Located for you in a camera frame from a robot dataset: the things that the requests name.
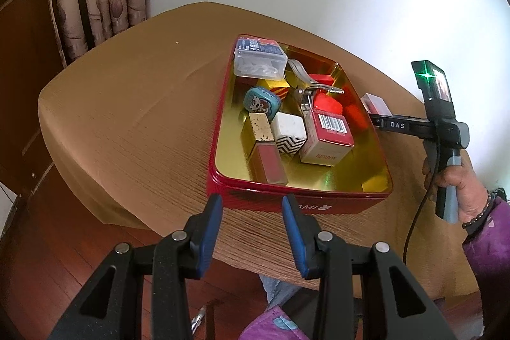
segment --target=black cable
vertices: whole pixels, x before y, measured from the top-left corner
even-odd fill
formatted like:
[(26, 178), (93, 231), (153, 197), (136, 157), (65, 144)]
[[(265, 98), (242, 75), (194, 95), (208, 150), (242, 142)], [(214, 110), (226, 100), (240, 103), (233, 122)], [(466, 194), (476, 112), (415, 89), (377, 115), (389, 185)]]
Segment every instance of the black cable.
[(407, 238), (405, 239), (404, 253), (402, 255), (402, 261), (404, 262), (404, 264), (407, 264), (407, 249), (409, 248), (409, 241), (411, 240), (412, 232), (414, 231), (414, 228), (415, 228), (416, 222), (418, 220), (418, 217), (420, 216), (421, 210), (425, 206), (425, 202), (430, 197), (432, 189), (434, 188), (434, 179), (435, 179), (436, 175), (438, 174), (439, 159), (441, 157), (441, 146), (439, 144), (439, 137), (436, 138), (435, 145), (436, 145), (436, 155), (435, 155), (434, 171), (432, 172), (432, 179), (430, 180), (430, 185), (428, 186), (427, 191), (425, 192), (425, 196), (423, 197), (423, 199), (420, 202), (420, 205), (418, 206), (418, 210), (416, 211), (415, 217), (411, 223), (411, 227), (409, 228), (409, 232), (407, 233)]
[(7, 195), (7, 192), (5, 191), (4, 187), (2, 185), (0, 185), (0, 187), (2, 188), (3, 192), (5, 193), (5, 196), (7, 196), (7, 199), (9, 199), (11, 201), (11, 203), (14, 203), (14, 201), (9, 197), (9, 195)]

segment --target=purple jacket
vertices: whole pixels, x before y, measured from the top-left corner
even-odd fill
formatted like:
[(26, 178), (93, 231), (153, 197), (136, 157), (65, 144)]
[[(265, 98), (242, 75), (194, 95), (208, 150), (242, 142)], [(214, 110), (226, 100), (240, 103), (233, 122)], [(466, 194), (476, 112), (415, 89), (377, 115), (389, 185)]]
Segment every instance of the purple jacket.
[[(482, 230), (463, 244), (480, 288), (486, 340), (510, 339), (510, 206), (497, 198)], [(280, 307), (255, 319), (239, 340), (308, 340)]]

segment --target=printed label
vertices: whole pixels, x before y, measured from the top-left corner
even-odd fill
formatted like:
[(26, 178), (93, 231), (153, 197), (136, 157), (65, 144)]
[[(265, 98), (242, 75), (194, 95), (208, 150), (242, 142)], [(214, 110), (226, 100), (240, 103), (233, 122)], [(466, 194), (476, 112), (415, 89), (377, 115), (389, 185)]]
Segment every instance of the printed label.
[(345, 124), (341, 119), (335, 119), (334, 117), (325, 116), (324, 114), (318, 114), (320, 125), (323, 129), (333, 130), (338, 133), (347, 133)]
[(276, 41), (261, 38), (239, 38), (237, 40), (238, 51), (257, 51), (269, 54), (283, 55)]

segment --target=white cube box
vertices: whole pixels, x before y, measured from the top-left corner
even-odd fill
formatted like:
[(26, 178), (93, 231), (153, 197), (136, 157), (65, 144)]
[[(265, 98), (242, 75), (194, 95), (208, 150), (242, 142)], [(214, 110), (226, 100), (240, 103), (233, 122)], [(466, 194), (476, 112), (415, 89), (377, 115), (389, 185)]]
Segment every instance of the white cube box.
[(271, 122), (271, 130), (280, 153), (295, 154), (307, 141), (307, 131), (300, 116), (278, 112)]

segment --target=metal clip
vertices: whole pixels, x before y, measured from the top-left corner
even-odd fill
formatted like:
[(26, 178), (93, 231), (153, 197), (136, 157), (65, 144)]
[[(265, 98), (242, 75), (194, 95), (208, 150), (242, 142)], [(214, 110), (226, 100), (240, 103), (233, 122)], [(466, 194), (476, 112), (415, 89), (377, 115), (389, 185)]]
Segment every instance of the metal clip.
[(331, 92), (330, 91), (331, 88), (335, 88), (335, 87), (331, 87), (330, 85), (316, 83), (314, 85), (310, 85), (309, 87), (307, 87), (305, 89), (294, 90), (293, 98), (299, 106), (299, 111), (301, 112), (301, 115), (304, 117), (307, 112), (312, 111), (312, 109), (314, 108), (315, 93), (318, 90)]
[(206, 316), (206, 306), (203, 306), (198, 314), (191, 320), (191, 334), (195, 335), (200, 324), (202, 324), (203, 318)]
[(297, 78), (299, 78), (305, 84), (310, 84), (310, 86), (314, 86), (315, 88), (319, 88), (321, 90), (327, 91), (328, 93), (336, 93), (336, 94), (344, 94), (345, 91), (338, 87), (333, 87), (332, 85), (321, 84), (315, 81), (312, 77), (310, 77), (307, 71), (304, 69), (303, 64), (300, 63), (297, 59), (288, 59), (287, 64), (289, 64), (291, 70), (294, 72)]

